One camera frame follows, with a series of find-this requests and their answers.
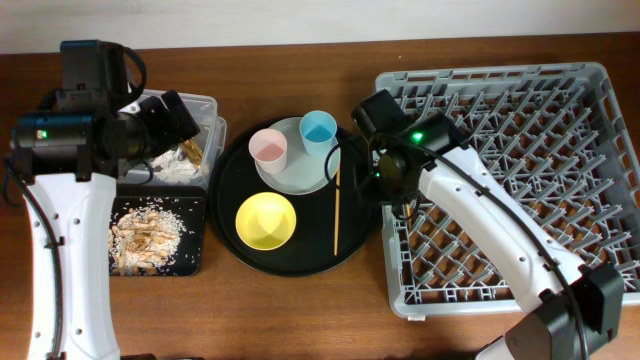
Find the clear plastic container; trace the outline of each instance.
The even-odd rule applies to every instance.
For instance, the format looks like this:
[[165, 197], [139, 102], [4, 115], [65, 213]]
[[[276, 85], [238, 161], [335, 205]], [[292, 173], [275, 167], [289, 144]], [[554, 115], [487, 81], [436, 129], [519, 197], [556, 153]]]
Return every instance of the clear plastic container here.
[[[160, 97], [164, 91], [145, 90], [138, 101], [150, 96]], [[222, 153], [227, 133], [227, 123], [218, 116], [218, 104], [209, 96], [180, 93], [180, 98], [200, 127], [200, 133], [194, 137], [195, 143], [202, 149], [200, 169], [193, 175], [175, 175], [156, 172], [153, 180], [145, 185], [194, 185], [207, 190], [209, 178], [216, 159]], [[123, 111], [136, 112], [137, 103], [130, 104]], [[149, 178], [149, 171], [142, 165], [137, 166], [118, 179], [119, 184], [140, 184]]]

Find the white wall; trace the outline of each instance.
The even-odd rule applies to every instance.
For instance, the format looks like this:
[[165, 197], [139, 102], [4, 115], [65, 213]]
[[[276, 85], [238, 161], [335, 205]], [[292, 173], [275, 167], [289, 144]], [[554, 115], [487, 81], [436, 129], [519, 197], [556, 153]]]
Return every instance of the white wall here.
[[0, 0], [0, 53], [640, 31], [640, 0]]

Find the wooden chopstick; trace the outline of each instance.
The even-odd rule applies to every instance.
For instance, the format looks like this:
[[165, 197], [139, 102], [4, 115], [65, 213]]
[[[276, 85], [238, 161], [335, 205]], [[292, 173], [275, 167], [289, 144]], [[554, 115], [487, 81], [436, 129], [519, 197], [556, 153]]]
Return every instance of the wooden chopstick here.
[[336, 173], [336, 218], [333, 232], [333, 256], [338, 256], [338, 229], [340, 229], [340, 164]]
[[407, 225], [411, 227], [411, 206], [409, 206], [409, 204], [404, 204], [404, 211], [406, 214], [405, 217], [407, 218]]

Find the pink cup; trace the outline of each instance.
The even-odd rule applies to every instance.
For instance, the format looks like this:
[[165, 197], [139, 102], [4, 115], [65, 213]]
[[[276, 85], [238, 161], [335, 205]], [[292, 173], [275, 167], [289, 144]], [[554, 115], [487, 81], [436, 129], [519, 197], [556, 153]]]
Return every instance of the pink cup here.
[[269, 174], [277, 174], [287, 166], [287, 138], [274, 129], [262, 129], [249, 140], [249, 153]]

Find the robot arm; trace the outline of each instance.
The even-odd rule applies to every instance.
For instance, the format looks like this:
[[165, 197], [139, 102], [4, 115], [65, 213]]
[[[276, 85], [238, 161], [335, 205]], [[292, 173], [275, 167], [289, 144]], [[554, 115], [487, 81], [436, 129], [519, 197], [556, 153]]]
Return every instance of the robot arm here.
[[387, 91], [352, 116], [369, 151], [380, 155], [376, 172], [386, 200], [406, 202], [421, 193], [442, 208], [496, 266], [527, 313], [477, 359], [585, 358], [615, 338], [620, 274], [609, 264], [588, 268], [551, 238], [493, 179], [449, 119], [437, 114], [410, 124]]
[[[33, 237], [29, 358], [119, 359], [107, 238], [116, 178], [200, 130], [173, 90], [140, 102], [135, 114], [118, 111], [146, 82], [133, 50], [97, 40], [60, 50], [63, 88], [20, 118], [6, 161], [27, 199]], [[125, 55], [139, 67], [139, 86], [127, 80]]]
[[[569, 252], [549, 236], [490, 175], [477, 152], [456, 147], [443, 155], [487, 187], [510, 207], [542, 240], [543, 246], [559, 263], [569, 283], [582, 274], [578, 269], [582, 259]], [[440, 161], [431, 170], [422, 170], [418, 188], [427, 199], [442, 208], [460, 225], [484, 254], [491, 259], [516, 299], [520, 308], [529, 313], [542, 305], [539, 294], [550, 290], [554, 294], [562, 286], [554, 274], [545, 269], [546, 262], [538, 255], [522, 229], [486, 196]]]

